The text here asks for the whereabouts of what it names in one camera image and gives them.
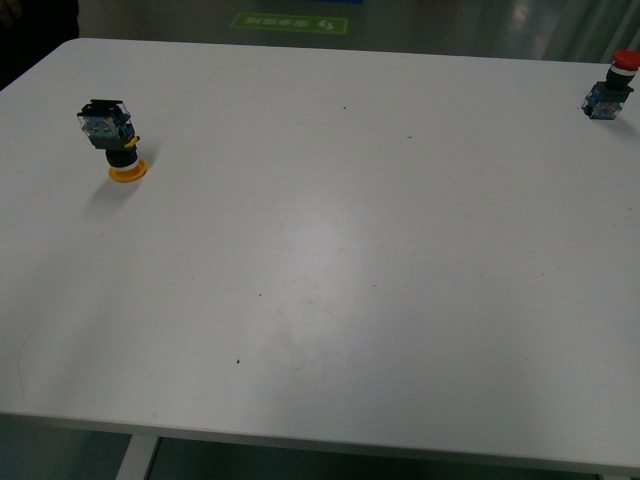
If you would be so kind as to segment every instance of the gray floor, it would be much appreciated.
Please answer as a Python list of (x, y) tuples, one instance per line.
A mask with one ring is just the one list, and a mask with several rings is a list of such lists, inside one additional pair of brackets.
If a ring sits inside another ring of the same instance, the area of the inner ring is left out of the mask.
[[(566, 0), (80, 0), (84, 37), (400, 51), (540, 59)], [(230, 28), (239, 12), (348, 18), (348, 35)], [(0, 418), (0, 478), (114, 479), (129, 436), (41, 428)], [(162, 441), (152, 480), (443, 478), (592, 480), (454, 463)]]
[[(80, 0), (86, 37), (542, 58), (567, 0)], [(240, 12), (347, 18), (347, 35), (230, 28)]]
[(596, 480), (595, 475), (163, 439), (149, 480)]

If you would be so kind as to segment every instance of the table surface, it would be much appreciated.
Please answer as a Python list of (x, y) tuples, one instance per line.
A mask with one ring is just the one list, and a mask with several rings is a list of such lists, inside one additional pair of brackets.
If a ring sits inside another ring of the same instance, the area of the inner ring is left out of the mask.
[(0, 412), (640, 472), (640, 96), (586, 118), (606, 69), (65, 44), (0, 94)]

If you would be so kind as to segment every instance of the yellow button base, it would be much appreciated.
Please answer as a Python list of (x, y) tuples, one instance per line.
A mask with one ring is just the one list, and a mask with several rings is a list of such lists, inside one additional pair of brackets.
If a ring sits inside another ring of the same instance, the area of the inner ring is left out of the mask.
[(134, 180), (142, 178), (145, 173), (147, 173), (147, 164), (142, 159), (140, 159), (135, 168), (127, 170), (126, 172), (119, 172), (113, 168), (109, 169), (109, 176), (120, 183), (133, 182)]

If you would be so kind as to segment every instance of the red button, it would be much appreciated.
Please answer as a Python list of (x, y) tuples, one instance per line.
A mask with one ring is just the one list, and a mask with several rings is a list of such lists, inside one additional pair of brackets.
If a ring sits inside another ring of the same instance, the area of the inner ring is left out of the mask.
[(640, 52), (618, 50), (613, 54), (613, 63), (622, 70), (635, 72), (640, 68)]

